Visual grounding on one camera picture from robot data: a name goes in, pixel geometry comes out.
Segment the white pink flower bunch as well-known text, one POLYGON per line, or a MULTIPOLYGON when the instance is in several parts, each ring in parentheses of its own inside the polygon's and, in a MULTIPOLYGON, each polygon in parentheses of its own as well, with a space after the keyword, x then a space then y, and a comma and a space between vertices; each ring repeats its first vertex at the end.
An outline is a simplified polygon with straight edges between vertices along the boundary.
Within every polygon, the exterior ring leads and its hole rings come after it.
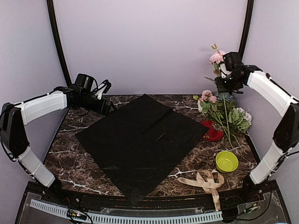
POLYGON ((197 102, 198 111, 205 114, 212 121, 220 125, 229 142, 233 147, 233 141, 240 147, 238 135, 245 134, 252 125, 252 115, 241 107, 235 105, 235 101, 226 98, 225 93, 214 95, 210 90, 204 90, 201 95, 192 98, 197 102))

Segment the black wrapping paper sheet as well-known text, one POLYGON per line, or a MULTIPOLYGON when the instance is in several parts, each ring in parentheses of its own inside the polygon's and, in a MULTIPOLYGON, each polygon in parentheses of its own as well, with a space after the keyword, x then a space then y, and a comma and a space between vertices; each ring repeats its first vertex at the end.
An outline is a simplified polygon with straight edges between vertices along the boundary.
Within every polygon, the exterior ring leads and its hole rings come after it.
POLYGON ((143 95, 77 133, 76 138, 120 192, 138 204, 207 130, 143 95))

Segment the blue hydrangea flower stem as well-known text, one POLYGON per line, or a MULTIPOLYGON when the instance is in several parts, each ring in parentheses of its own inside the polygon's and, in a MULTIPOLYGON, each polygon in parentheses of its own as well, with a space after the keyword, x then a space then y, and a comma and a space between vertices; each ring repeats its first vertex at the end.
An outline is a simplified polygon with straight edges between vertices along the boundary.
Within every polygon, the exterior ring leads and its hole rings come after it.
POLYGON ((225 100, 225 101, 235 102, 234 96, 231 93, 228 93, 228 92, 219 93, 218 96, 217 96, 217 99, 220 100, 220 101, 225 100))

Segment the pink rose stem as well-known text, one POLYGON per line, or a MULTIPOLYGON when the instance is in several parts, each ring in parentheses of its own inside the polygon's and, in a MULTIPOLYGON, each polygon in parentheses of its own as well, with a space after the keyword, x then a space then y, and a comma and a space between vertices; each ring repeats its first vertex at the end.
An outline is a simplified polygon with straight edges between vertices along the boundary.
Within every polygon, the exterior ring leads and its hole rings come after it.
MULTIPOLYGON (((211 48, 213 50, 215 50, 215 52, 209 58, 209 62, 211 63, 211 65, 213 65, 213 68, 214 68, 214 74, 216 75, 216 77, 226 77, 226 74, 223 73, 221 70, 221 64, 224 63, 223 56, 225 55, 226 52, 219 50, 216 43, 214 43, 211 46, 211 48)), ((206 105, 209 106, 209 108, 204 109, 203 112, 207 113, 215 121, 220 122, 220 125, 222 126, 223 131, 224 131, 226 137, 228 138, 230 146, 231 146, 231 148, 233 148, 231 138, 230 138, 230 132, 229 132, 229 129, 227 129, 228 126, 223 126, 222 119, 224 119, 224 117, 222 116, 220 111, 218 111, 217 109, 216 109, 216 111, 213 110, 217 106, 215 104, 215 102, 217 101, 217 99, 216 99, 217 96, 213 96, 212 93, 208 94, 206 105)), ((220 106, 224 106, 224 113, 226 113, 227 107, 225 104, 223 105, 224 102, 225 102, 225 100, 220 101, 220 106)))

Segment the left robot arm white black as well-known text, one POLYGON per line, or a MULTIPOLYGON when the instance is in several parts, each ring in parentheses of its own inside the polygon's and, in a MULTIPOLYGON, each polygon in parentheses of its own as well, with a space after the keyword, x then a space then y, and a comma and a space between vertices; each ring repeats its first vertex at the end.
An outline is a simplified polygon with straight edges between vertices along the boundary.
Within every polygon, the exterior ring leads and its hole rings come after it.
POLYGON ((58 86, 43 95, 18 103, 5 103, 0 112, 0 145, 12 162, 17 162, 26 174, 41 184, 55 203, 63 203, 66 193, 58 177, 49 171, 33 151, 28 125, 53 112, 71 107, 84 108, 108 115, 115 108, 103 96, 112 84, 105 79, 98 83, 87 74, 78 74, 70 86, 58 86))

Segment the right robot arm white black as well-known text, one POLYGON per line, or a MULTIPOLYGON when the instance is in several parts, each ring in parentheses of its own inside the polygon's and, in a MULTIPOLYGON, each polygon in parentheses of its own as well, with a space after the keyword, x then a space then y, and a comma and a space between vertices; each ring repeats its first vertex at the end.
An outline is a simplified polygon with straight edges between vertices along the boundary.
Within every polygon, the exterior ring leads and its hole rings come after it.
POLYGON ((278 171, 299 142, 299 100, 255 65, 245 65, 238 52, 222 56, 221 74, 215 79, 219 92, 241 93, 244 86, 259 93, 277 111, 272 143, 258 165, 248 174, 238 198, 249 202, 269 177, 278 171))

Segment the white hydrangea flower stem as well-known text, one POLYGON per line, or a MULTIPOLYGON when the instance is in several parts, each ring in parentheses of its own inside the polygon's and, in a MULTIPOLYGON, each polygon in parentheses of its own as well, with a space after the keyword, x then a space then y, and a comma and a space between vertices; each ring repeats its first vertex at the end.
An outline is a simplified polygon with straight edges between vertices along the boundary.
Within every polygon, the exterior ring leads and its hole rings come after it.
POLYGON ((228 127, 232 134, 246 133, 252 125, 252 116, 241 107, 233 108, 228 114, 228 127))

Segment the red floral plate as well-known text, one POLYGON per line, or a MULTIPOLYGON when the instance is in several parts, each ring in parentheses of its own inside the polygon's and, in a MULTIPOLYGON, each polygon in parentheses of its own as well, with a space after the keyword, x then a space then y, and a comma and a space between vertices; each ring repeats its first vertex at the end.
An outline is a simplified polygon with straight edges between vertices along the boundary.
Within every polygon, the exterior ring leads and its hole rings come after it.
POLYGON ((203 136, 204 140, 215 142, 215 141, 221 140, 222 137, 224 136, 223 128, 215 121, 204 120, 204 121, 201 121, 200 123, 202 125, 204 125, 205 127, 209 128, 209 130, 203 136))

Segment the lime green bowl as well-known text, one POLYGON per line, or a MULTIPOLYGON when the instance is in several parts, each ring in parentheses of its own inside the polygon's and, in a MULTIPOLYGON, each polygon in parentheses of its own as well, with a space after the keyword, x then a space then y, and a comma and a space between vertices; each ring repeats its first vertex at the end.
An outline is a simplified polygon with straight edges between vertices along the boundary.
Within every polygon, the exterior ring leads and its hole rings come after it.
POLYGON ((221 151, 215 158, 216 168, 221 173, 231 173, 239 166, 238 158, 230 151, 221 151))

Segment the beige satin ribbon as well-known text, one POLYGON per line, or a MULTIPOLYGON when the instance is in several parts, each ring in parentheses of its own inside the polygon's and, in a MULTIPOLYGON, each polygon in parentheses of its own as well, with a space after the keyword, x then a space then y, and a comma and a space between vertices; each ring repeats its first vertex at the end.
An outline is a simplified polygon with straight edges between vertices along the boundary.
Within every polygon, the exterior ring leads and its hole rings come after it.
POLYGON ((178 181, 186 185, 200 187, 204 190, 205 193, 211 194, 215 206, 215 211, 218 212, 221 210, 221 204, 220 196, 217 189, 219 189, 224 184, 224 177, 221 173, 217 172, 216 170, 201 170, 201 172, 205 174, 206 179, 204 179, 198 171, 196 173, 196 180, 190 180, 183 177, 179 177, 178 181))

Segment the right black frame post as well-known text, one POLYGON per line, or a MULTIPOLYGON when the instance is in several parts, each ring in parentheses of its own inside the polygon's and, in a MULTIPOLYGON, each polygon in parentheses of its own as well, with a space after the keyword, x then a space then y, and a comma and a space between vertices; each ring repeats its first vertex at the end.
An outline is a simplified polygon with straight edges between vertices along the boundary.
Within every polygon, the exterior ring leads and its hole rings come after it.
POLYGON ((242 36, 241 36, 239 50, 238 50, 241 59, 243 59, 246 45, 247 45, 249 29, 250 29, 252 14, 253 14, 253 7, 254 7, 254 0, 247 0, 244 25, 243 25, 243 29, 242 29, 242 36))

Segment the black frame post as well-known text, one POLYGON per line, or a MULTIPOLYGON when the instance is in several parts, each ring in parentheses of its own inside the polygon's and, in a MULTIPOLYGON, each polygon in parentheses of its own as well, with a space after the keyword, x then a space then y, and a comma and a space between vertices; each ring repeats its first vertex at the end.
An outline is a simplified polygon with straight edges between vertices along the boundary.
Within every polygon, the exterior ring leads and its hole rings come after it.
POLYGON ((48 9, 48 15, 49 15, 49 20, 50 20, 52 35, 53 35, 53 39, 54 39, 54 43, 55 43, 59 63, 60 63, 60 66, 61 66, 61 70, 62 70, 64 79, 65 79, 66 85, 70 86, 72 84, 71 76, 70 76, 68 68, 67 68, 67 63, 66 63, 66 59, 65 59, 65 56, 64 56, 64 51, 63 51, 60 35, 59 35, 58 23, 57 23, 55 7, 54 7, 54 1, 53 0, 46 0, 46 3, 47 3, 47 9, 48 9))
POLYGON ((249 29, 250 29, 252 14, 253 14, 253 7, 254 7, 254 0, 247 0, 244 25, 243 25, 243 29, 242 29, 242 36, 241 36, 239 50, 238 50, 241 59, 243 59, 246 45, 247 45, 249 29))

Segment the black front table rail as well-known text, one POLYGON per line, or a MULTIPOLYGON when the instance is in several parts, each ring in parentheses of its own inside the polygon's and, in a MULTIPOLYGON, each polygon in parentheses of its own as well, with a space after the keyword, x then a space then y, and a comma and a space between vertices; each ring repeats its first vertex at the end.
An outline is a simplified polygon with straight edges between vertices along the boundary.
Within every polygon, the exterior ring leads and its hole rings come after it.
POLYGON ((108 189, 91 189, 75 187, 62 189, 61 195, 55 197, 59 202, 75 208, 99 208, 105 205, 112 208, 132 209, 180 209, 203 207, 214 210, 215 205, 211 194, 202 188, 177 183, 174 187, 158 186, 140 202, 132 203, 116 187, 108 189))

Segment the left black frame post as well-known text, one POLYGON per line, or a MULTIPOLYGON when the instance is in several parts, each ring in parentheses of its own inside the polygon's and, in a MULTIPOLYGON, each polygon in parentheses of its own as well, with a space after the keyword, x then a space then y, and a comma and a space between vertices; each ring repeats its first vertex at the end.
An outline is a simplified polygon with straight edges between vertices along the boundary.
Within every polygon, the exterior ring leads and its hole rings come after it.
POLYGON ((54 39, 54 43, 55 43, 59 63, 60 63, 60 66, 61 66, 61 70, 62 70, 64 79, 65 79, 66 85, 70 86, 72 84, 71 76, 70 76, 68 68, 67 68, 67 63, 66 63, 66 59, 65 59, 65 56, 64 56, 64 51, 63 51, 60 35, 59 35, 58 23, 57 23, 55 7, 54 7, 54 1, 53 0, 46 0, 46 3, 47 3, 47 9, 48 9, 48 15, 49 15, 49 20, 50 20, 52 35, 53 35, 53 39, 54 39))

